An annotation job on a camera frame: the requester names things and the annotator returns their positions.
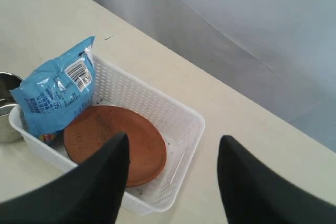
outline barcode label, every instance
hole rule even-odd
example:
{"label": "barcode label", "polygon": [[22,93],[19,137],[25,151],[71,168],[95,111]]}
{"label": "barcode label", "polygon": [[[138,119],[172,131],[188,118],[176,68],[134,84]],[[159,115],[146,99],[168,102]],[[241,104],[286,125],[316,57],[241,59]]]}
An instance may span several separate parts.
{"label": "barcode label", "polygon": [[65,73],[77,85],[80,92],[92,82],[92,75],[82,59],[67,67]]}

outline snack package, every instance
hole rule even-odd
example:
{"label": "snack package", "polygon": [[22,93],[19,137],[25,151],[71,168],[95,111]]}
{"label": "snack package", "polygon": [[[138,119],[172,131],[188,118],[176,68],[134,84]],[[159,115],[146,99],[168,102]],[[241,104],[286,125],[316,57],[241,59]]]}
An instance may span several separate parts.
{"label": "snack package", "polygon": [[45,143],[63,130],[92,101],[96,71],[89,37],[35,69],[11,90],[28,132]]}

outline table surface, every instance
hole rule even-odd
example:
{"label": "table surface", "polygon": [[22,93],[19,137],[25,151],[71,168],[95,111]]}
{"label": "table surface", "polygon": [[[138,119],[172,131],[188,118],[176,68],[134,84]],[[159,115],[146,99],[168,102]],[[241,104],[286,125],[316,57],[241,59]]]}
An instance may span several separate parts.
{"label": "table surface", "polygon": [[[225,223],[216,178],[223,134],[233,135],[282,177],[336,204],[335,153],[94,1],[0,0],[0,6],[1,71],[25,78],[95,35],[94,53],[204,117],[206,129],[173,207],[147,216],[121,209],[117,223]],[[24,141],[0,145],[0,201],[60,175]]]}

